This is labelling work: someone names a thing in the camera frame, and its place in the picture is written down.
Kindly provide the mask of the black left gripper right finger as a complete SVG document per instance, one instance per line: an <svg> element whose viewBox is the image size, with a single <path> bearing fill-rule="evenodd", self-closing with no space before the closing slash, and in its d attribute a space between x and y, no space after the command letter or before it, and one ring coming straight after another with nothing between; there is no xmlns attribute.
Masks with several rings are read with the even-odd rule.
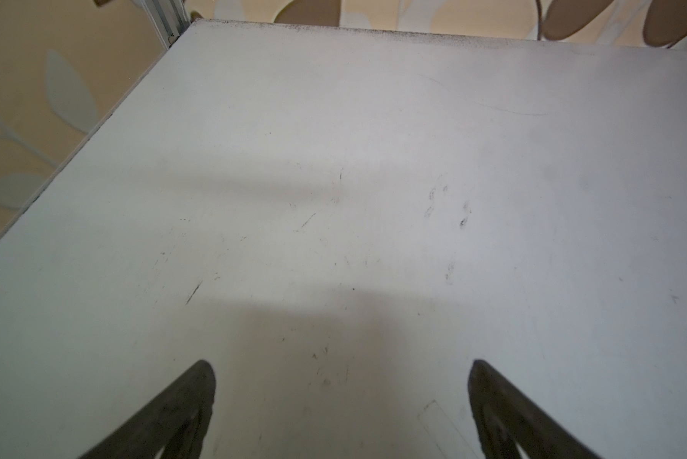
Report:
<svg viewBox="0 0 687 459"><path fill-rule="evenodd" d="M484 360L473 362L469 401L487 458L595 458L575 438Z"/></svg>

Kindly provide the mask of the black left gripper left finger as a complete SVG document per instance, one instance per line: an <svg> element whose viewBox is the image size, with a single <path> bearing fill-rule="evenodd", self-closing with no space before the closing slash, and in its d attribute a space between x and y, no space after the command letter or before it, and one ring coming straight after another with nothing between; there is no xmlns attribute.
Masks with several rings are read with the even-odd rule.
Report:
<svg viewBox="0 0 687 459"><path fill-rule="evenodd" d="M197 361L83 457L200 457L216 387L213 367Z"/></svg>

